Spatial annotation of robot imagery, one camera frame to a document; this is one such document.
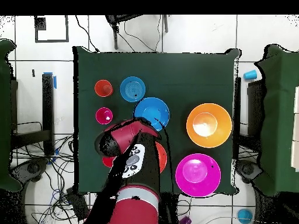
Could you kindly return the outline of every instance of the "light blue cup on floor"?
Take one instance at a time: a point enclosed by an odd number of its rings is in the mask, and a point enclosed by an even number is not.
[[[251,80],[251,79],[258,78],[258,74],[256,73],[256,70],[254,69],[253,71],[244,73],[243,77],[245,80]]]
[[[169,121],[169,109],[163,100],[149,97],[137,104],[134,116],[146,118],[157,131],[160,131],[162,125],[166,126]]]

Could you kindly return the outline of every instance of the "pink cup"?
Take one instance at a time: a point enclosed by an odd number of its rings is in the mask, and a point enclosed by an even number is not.
[[[111,122],[112,118],[113,118],[113,114],[111,110],[107,107],[101,107],[96,112],[96,120],[100,124],[108,124]]]

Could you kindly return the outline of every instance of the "orange bowl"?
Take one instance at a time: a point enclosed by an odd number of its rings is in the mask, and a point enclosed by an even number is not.
[[[215,148],[231,134],[232,122],[227,110],[214,103],[195,107],[187,119],[187,133],[198,146]]]
[[[162,173],[167,164],[167,154],[165,149],[160,143],[158,142],[155,143],[158,150],[160,173]]]

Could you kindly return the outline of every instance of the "dark green tablecloth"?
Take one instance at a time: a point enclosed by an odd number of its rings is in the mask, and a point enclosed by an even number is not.
[[[260,165],[264,173],[254,182],[268,196],[280,191],[299,193],[299,173],[291,167],[299,53],[286,51],[278,45],[268,46],[266,52],[266,57],[256,63],[267,88],[263,101],[265,119],[260,133]]]
[[[162,99],[169,107],[170,120],[166,126],[171,146],[174,192],[181,193],[175,182],[178,163],[192,153],[205,153],[213,157],[221,169],[221,182],[217,193],[233,194],[231,185],[232,138],[217,148],[206,149],[194,144],[186,131],[189,113],[202,103],[223,106],[232,116],[234,90],[234,59],[239,50],[227,54],[154,54],[154,53],[89,53],[77,47],[79,66],[79,190],[101,191],[109,168],[94,148],[97,135],[107,128],[95,120],[101,107],[113,112],[110,124],[133,115],[136,103],[125,101],[120,84],[128,76],[137,76],[145,83],[145,97]],[[113,85],[109,97],[99,97],[95,83],[106,79]],[[163,131],[161,144],[167,151]],[[169,161],[161,174],[161,192],[172,191]]]
[[[20,182],[9,175],[8,169],[11,162],[11,73],[8,63],[8,54],[15,49],[10,40],[0,38],[0,189],[20,191]]]

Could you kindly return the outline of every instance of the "magenta cup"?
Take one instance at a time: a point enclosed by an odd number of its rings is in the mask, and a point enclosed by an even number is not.
[[[178,187],[191,197],[205,197],[219,186],[221,178],[217,162],[210,156],[195,153],[186,156],[176,168]]]
[[[96,120],[100,124],[108,124],[111,122],[112,118],[113,118],[113,114],[111,110],[107,107],[101,107],[96,112]]]

